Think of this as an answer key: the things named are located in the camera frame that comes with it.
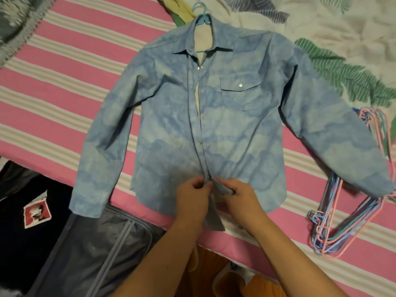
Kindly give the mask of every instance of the clothes hanger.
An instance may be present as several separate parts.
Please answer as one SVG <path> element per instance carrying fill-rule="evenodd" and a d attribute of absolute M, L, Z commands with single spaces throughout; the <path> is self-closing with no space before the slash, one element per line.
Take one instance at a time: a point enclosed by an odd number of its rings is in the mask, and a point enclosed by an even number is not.
<path fill-rule="evenodd" d="M 211 23 L 210 23 L 210 20 L 208 19 L 207 15 L 206 15 L 206 5 L 205 5 L 204 2 L 196 2 L 193 5 L 191 11 L 194 11 L 198 5 L 201 5 L 204 8 L 204 13 L 202 14 L 202 21 L 197 21 L 195 25 L 199 26 L 199 25 L 203 25 L 204 23 L 206 25 L 210 25 Z M 196 53 L 203 53 L 203 52 L 205 52 L 205 50 L 204 51 L 196 51 Z"/>

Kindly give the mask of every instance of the blue tie-dye shirt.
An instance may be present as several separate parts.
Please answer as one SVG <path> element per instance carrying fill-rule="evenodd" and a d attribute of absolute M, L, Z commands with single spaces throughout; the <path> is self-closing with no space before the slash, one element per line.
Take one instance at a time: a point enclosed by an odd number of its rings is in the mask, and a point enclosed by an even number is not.
<path fill-rule="evenodd" d="M 282 116 L 344 180 L 373 197 L 393 191 L 386 160 L 367 127 L 303 50 L 277 33 L 211 21 L 213 46 L 201 67 L 194 51 L 196 21 L 147 44 L 126 67 L 88 131 L 73 212 L 102 214 L 140 103 L 131 189 L 139 202 L 163 214 L 175 213 L 176 187 L 202 174 L 250 183 L 265 211 L 279 207 L 286 198 Z M 206 225 L 224 229 L 213 198 Z"/>

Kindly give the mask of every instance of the bed sheet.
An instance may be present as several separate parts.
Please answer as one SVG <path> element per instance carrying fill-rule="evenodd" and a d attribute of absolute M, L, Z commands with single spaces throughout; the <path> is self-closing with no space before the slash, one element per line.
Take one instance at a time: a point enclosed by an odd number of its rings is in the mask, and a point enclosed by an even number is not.
<path fill-rule="evenodd" d="M 57 0 L 0 70 L 0 156 L 73 185 L 86 132 L 107 92 L 143 45 L 175 27 L 155 0 Z M 167 228 L 172 218 L 145 208 L 129 190 L 139 124 L 136 108 L 111 203 Z M 286 127 L 283 145 L 288 198 L 270 218 L 351 296 L 394 296 L 396 204 L 387 202 L 340 259 L 323 259 L 308 245 L 306 214 L 318 207 L 325 168 Z M 336 223 L 364 199 L 350 188 L 341 195 Z M 198 243 L 275 278 L 256 241 L 219 210 L 226 231 L 204 230 Z"/>

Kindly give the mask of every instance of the pocket flap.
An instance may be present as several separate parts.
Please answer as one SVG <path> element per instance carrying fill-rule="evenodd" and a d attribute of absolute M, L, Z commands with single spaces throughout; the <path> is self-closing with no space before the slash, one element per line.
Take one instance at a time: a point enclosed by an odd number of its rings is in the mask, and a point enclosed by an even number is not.
<path fill-rule="evenodd" d="M 220 76 L 220 88 L 225 91 L 245 91 L 261 83 L 259 74 Z"/>

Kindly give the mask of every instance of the person's left hand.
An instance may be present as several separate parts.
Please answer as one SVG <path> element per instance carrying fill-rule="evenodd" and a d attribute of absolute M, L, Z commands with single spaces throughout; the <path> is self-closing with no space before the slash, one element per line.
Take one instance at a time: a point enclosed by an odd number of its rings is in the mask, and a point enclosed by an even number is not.
<path fill-rule="evenodd" d="M 204 176 L 197 176 L 177 187 L 176 221 L 196 227 L 202 226 L 209 205 L 209 194 L 213 188 L 212 181 L 203 185 L 204 180 Z"/>

